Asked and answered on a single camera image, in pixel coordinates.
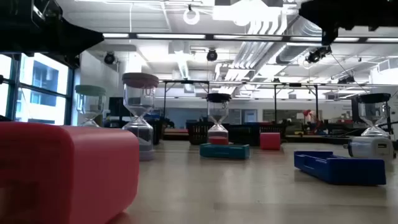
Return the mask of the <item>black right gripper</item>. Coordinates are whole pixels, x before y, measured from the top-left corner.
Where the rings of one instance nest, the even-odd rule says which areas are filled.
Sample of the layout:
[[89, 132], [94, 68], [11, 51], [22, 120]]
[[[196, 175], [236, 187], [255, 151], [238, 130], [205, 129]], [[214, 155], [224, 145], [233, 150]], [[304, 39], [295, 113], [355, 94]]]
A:
[[[398, 0], [345, 0], [343, 8], [344, 28], [366, 26], [369, 30], [379, 27], [398, 27]], [[301, 3], [298, 13], [322, 30], [322, 45], [330, 45], [338, 37], [338, 21], [329, 0], [308, 0]]]

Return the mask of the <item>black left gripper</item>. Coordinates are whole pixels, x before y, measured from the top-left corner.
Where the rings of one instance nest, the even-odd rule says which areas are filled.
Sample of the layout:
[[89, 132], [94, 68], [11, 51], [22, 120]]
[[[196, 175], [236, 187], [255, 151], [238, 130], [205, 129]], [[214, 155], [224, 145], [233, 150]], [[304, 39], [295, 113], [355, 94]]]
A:
[[0, 52], [80, 54], [102, 41], [103, 33], [76, 26], [64, 18], [39, 26], [0, 21]]

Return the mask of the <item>mint green hourglass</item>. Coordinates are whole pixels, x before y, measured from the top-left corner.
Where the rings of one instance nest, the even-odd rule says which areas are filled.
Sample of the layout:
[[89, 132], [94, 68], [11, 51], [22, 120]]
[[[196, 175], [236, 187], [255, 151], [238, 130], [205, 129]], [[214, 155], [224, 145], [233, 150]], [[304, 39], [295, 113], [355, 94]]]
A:
[[95, 118], [103, 113], [106, 101], [106, 90], [94, 85], [76, 85], [76, 110], [84, 118], [80, 126], [96, 127]]

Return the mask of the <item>purple hourglass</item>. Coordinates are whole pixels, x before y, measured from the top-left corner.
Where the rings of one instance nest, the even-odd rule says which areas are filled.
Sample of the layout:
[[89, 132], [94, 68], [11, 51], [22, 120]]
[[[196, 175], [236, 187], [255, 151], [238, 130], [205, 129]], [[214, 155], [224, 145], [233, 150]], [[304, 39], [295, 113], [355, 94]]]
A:
[[132, 132], [139, 141], [140, 161], [154, 159], [154, 128], [144, 119], [154, 108], [155, 91], [159, 78], [142, 72], [122, 75], [124, 85], [123, 104], [132, 114], [130, 122], [123, 129]]

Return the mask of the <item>black hourglass red sand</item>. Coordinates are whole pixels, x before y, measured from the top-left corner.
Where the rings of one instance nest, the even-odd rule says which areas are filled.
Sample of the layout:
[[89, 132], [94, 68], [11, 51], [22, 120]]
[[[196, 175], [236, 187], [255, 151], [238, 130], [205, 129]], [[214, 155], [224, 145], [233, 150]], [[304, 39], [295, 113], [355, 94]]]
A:
[[229, 101], [231, 95], [227, 93], [209, 93], [206, 96], [208, 102], [208, 119], [213, 126], [208, 130], [207, 140], [210, 144], [228, 145], [228, 130], [222, 122], [229, 114]]

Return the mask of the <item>pink red power adapter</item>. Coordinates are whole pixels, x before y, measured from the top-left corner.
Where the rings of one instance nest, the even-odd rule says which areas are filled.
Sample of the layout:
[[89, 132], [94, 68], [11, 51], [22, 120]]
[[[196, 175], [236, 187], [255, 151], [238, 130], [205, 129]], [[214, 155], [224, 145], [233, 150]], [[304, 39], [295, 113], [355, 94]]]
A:
[[281, 145], [280, 133], [261, 133], [260, 148], [262, 150], [279, 151]]

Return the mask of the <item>small blue box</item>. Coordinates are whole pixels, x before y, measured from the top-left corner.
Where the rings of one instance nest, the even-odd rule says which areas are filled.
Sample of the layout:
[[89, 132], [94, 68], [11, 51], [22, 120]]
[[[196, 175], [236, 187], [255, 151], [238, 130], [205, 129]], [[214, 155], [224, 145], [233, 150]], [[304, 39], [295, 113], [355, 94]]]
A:
[[382, 159], [336, 156], [331, 151], [295, 151], [294, 166], [302, 172], [335, 185], [385, 185]]

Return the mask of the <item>small teal box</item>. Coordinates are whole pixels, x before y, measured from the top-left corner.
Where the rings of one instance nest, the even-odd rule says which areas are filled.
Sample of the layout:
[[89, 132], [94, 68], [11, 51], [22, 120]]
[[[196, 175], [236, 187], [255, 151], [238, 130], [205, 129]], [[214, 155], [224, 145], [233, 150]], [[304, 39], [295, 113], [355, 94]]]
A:
[[206, 143], [200, 145], [199, 153], [202, 157], [237, 160], [246, 160], [251, 156], [248, 144], [216, 145]]

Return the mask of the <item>large glass window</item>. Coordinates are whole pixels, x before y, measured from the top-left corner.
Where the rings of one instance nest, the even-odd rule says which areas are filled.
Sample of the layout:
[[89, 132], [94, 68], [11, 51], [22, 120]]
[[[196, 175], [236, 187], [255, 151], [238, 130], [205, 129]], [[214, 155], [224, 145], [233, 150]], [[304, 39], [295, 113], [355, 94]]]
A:
[[43, 54], [0, 54], [0, 120], [70, 123], [73, 76]]

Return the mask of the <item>red background equipment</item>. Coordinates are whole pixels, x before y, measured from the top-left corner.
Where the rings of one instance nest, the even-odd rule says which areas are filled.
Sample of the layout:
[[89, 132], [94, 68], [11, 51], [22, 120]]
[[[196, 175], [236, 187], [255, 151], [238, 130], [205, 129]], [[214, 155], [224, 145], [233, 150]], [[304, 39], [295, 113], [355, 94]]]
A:
[[314, 111], [312, 110], [304, 110], [303, 115], [306, 127], [310, 131], [315, 133], [320, 125], [320, 120], [318, 119], [318, 115], [314, 113]]

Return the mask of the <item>red power adapter white mark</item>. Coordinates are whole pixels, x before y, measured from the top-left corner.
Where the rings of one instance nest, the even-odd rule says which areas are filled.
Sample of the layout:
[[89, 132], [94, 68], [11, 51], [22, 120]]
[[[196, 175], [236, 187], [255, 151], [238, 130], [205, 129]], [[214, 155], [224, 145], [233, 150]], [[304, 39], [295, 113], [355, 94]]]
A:
[[0, 122], [0, 224], [133, 224], [138, 183], [129, 131]]

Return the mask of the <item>silver ventilation duct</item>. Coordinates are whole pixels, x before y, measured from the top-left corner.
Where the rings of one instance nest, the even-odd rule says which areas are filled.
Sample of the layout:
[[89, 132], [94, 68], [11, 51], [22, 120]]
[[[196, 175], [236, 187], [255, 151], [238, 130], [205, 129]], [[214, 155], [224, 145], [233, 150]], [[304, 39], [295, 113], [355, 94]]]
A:
[[[289, 24], [285, 33], [287, 35], [296, 36], [321, 36], [322, 30], [316, 24], [302, 17], [297, 17]], [[286, 43], [282, 51], [277, 54], [275, 62], [277, 64], [287, 65], [313, 47], [314, 45], [311, 44]]]

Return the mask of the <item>black metal gantry frame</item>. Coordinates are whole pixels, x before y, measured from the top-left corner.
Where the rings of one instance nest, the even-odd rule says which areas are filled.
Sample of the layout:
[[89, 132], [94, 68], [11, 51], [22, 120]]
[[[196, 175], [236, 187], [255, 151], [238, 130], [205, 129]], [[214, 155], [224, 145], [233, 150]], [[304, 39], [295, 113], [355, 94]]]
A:
[[315, 120], [319, 120], [319, 98], [318, 98], [318, 85], [316, 84], [308, 84], [308, 83], [279, 83], [276, 84], [274, 83], [274, 122], [277, 122], [277, 94], [280, 92], [280, 90], [277, 90], [278, 86], [282, 86], [282, 89], [285, 87], [290, 87], [290, 88], [300, 88], [300, 87], [305, 87], [310, 93], [312, 93], [315, 96], [315, 112], [316, 112], [316, 117]]
[[189, 80], [189, 79], [181, 79], [181, 80], [161, 80], [161, 83], [164, 84], [164, 96], [163, 96], [163, 110], [162, 110], [162, 117], [165, 119], [166, 117], [166, 107], [167, 107], [167, 99], [173, 99], [172, 105], [176, 106], [177, 108], [206, 108], [205, 116], [208, 117], [208, 103], [202, 101], [201, 103], [195, 103], [194, 100], [204, 100], [205, 98], [196, 97], [196, 96], [167, 96], [167, 92], [171, 90], [176, 83], [182, 85], [199, 85], [205, 91], [205, 93], [210, 92], [210, 82], [206, 80]]

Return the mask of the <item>black ceiling light rail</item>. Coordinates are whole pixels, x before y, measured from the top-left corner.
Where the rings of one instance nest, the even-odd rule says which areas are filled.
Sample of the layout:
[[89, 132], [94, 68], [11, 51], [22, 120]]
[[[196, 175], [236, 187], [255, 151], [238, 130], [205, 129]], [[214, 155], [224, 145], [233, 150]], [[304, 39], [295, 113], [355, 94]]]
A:
[[[244, 42], [291, 42], [320, 44], [321, 37], [297, 35], [249, 35], [249, 34], [178, 34], [178, 33], [104, 33], [105, 39], [141, 40], [207, 40]], [[336, 44], [398, 44], [398, 37], [337, 37]]]

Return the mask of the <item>black aluminium table frame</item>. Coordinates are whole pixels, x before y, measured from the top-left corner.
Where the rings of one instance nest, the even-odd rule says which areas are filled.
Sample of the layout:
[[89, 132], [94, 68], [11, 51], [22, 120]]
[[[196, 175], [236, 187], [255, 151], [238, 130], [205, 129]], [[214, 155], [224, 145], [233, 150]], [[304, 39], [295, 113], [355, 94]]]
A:
[[282, 138], [282, 143], [322, 143], [322, 144], [347, 144], [352, 136], [326, 136], [326, 135], [286, 135]]

